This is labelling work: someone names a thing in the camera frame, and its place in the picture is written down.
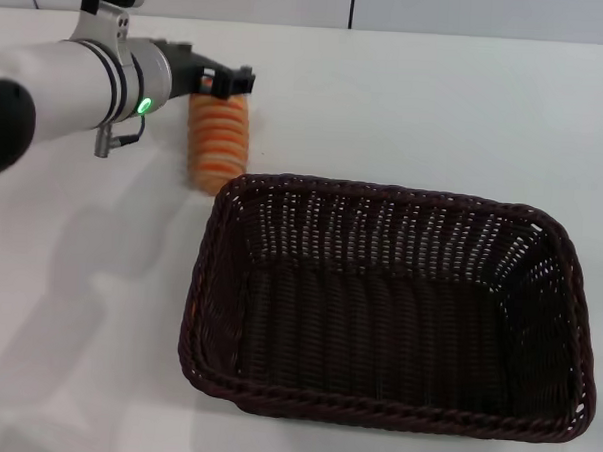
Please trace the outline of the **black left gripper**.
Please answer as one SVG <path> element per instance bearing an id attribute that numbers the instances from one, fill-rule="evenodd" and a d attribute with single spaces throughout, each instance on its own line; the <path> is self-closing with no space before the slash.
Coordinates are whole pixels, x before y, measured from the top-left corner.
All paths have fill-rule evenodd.
<path id="1" fill-rule="evenodd" d="M 254 88 L 256 76 L 251 67 L 230 69 L 194 52 L 191 44 L 166 42 L 164 56 L 171 74 L 170 99 L 201 94 L 228 100 L 250 95 Z"/>

